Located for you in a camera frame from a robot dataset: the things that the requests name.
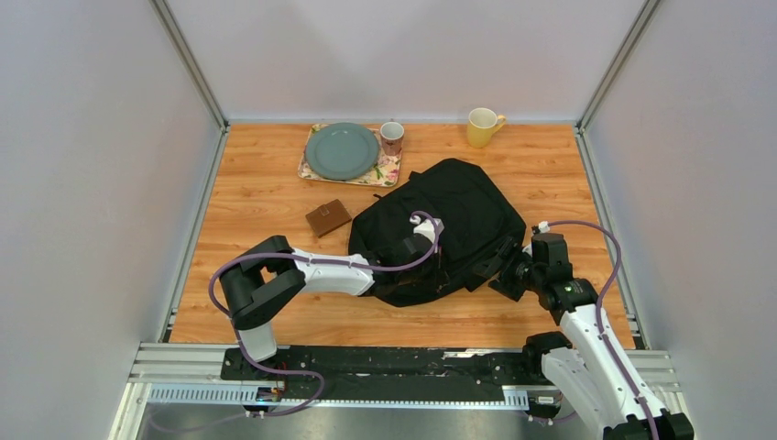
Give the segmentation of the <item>black fabric student bag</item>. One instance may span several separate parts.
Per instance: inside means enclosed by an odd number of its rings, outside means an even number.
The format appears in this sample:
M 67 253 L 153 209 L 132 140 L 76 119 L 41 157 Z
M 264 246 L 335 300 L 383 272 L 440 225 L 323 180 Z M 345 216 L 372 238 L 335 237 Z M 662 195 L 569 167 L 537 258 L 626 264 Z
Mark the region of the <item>black fabric student bag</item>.
M 351 254 L 386 250 L 413 233 L 412 215 L 439 218 L 442 268 L 447 282 L 433 302 L 453 292 L 470 292 L 485 280 L 472 268 L 490 257 L 505 237 L 520 242 L 526 224 L 483 169 L 459 159 L 444 159 L 409 180 L 358 214 L 348 239 Z

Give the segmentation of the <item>brown leather wallet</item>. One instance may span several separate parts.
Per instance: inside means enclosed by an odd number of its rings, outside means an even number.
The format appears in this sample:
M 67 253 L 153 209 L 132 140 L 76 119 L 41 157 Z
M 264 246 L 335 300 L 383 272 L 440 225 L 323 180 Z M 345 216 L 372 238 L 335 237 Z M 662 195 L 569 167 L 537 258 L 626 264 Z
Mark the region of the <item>brown leather wallet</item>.
M 310 211 L 305 219 L 316 237 L 324 237 L 350 223 L 352 216 L 339 199 L 334 199 Z

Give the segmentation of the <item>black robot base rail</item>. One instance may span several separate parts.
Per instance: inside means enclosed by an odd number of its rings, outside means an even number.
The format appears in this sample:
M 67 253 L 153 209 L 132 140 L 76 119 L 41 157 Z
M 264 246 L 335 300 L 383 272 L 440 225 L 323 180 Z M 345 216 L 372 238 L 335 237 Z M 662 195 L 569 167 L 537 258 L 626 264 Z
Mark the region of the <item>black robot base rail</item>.
M 225 351 L 223 380 L 269 380 L 283 397 L 379 402 L 495 402 L 508 385 L 546 386 L 521 352 L 465 349 L 289 346 L 249 364 L 237 348 Z

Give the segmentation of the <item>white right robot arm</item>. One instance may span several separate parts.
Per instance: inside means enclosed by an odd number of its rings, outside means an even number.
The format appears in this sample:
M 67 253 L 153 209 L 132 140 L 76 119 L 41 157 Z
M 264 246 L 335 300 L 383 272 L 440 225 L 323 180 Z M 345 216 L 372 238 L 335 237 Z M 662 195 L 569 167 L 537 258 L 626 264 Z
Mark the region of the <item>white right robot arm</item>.
M 524 375 L 555 385 L 596 438 L 695 437 L 689 418 L 671 412 L 630 361 L 591 282 L 575 277 L 563 235 L 538 232 L 528 248 L 508 237 L 473 277 L 514 301 L 537 294 L 559 329 L 527 338 Z

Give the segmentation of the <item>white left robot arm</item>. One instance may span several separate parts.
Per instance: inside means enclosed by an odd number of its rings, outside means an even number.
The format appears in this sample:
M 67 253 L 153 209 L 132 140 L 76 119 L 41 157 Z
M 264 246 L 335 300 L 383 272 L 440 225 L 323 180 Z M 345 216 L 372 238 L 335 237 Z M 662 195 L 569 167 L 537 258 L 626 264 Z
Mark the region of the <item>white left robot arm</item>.
M 219 268 L 208 294 L 229 319 L 246 370 L 257 380 L 269 380 L 280 365 L 271 322 L 292 299 L 335 292 L 377 297 L 397 307 L 427 303 L 436 293 L 421 287 L 433 279 L 439 241 L 432 233 L 414 233 L 386 250 L 337 257 L 303 251 L 284 236 L 272 236 Z

